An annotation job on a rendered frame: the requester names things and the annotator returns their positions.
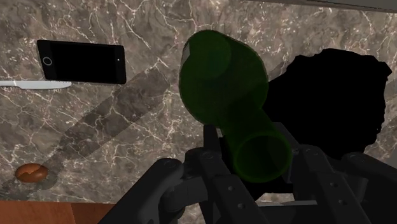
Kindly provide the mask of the brown cracked egg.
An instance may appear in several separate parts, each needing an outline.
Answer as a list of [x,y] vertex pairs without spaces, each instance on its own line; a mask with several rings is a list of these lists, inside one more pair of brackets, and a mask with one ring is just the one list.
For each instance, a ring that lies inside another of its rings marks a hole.
[[48,169],[35,163],[21,165],[15,171],[15,177],[24,183],[37,183],[45,179],[48,175]]

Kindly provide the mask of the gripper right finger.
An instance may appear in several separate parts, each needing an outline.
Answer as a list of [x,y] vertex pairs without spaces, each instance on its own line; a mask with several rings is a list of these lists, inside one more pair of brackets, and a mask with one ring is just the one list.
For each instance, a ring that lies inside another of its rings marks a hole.
[[397,224],[397,169],[364,153],[341,160],[320,148],[299,144],[286,127],[276,127],[293,147],[293,159],[282,175],[293,186],[299,224]]

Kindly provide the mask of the white knife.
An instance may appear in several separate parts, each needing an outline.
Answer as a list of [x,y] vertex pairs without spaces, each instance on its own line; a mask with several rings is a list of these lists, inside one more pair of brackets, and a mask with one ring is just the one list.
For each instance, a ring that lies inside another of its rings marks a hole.
[[44,80],[0,80],[0,87],[18,87],[24,90],[51,90],[70,87],[70,81],[44,81]]

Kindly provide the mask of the black smartphone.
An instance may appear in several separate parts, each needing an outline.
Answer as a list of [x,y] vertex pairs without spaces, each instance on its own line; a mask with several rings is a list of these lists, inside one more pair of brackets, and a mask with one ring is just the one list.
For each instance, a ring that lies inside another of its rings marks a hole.
[[121,85],[127,81],[122,45],[43,39],[36,44],[47,80]]

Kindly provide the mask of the dark green glass bottle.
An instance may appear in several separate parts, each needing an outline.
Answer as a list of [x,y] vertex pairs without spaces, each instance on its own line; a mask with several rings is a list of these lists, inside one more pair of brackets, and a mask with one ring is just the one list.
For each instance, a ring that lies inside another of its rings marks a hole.
[[199,122],[221,130],[233,171],[245,181],[266,183],[291,164],[291,146],[262,109],[268,77],[260,56],[245,43],[214,30],[186,42],[179,94]]

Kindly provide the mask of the black irregular lump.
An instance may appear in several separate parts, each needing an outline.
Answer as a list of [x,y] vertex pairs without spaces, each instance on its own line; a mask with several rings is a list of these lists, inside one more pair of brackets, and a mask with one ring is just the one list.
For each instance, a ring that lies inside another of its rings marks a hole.
[[270,81],[263,110],[299,143],[340,159],[376,141],[391,73],[372,55],[332,48],[311,57],[298,55]]

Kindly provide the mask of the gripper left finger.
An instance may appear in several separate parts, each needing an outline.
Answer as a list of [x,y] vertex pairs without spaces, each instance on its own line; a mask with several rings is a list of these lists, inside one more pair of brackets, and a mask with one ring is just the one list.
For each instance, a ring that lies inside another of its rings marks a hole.
[[178,224],[200,204],[205,224],[268,224],[240,178],[221,158],[216,128],[204,126],[204,145],[185,161],[157,160],[98,224]]

